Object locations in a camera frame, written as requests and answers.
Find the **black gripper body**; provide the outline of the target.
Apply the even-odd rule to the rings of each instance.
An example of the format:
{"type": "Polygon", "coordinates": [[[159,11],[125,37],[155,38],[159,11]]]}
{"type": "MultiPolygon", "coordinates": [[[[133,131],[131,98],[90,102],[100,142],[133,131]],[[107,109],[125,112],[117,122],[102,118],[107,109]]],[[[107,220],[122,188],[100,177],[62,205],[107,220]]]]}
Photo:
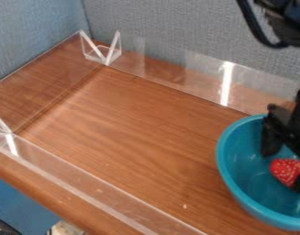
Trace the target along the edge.
{"type": "Polygon", "coordinates": [[[270,104],[265,120],[283,127],[283,145],[300,157],[300,90],[295,98],[295,108],[290,111],[283,106],[270,104]]]}

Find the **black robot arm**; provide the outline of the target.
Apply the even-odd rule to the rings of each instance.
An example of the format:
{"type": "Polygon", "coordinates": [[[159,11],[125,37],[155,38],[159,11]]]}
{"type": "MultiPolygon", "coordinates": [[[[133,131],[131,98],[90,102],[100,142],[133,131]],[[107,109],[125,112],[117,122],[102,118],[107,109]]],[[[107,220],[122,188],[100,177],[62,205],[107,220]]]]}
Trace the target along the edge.
{"type": "MultiPolygon", "coordinates": [[[[239,6],[258,41],[274,49],[290,46],[300,48],[300,0],[254,0],[254,3],[263,8],[269,24],[278,36],[277,43],[269,40],[251,8],[243,2],[239,6]]],[[[300,193],[300,89],[294,110],[277,104],[270,104],[267,110],[263,118],[262,155],[270,157],[277,154],[283,145],[298,155],[299,160],[274,160],[270,169],[278,180],[300,193]]]]}

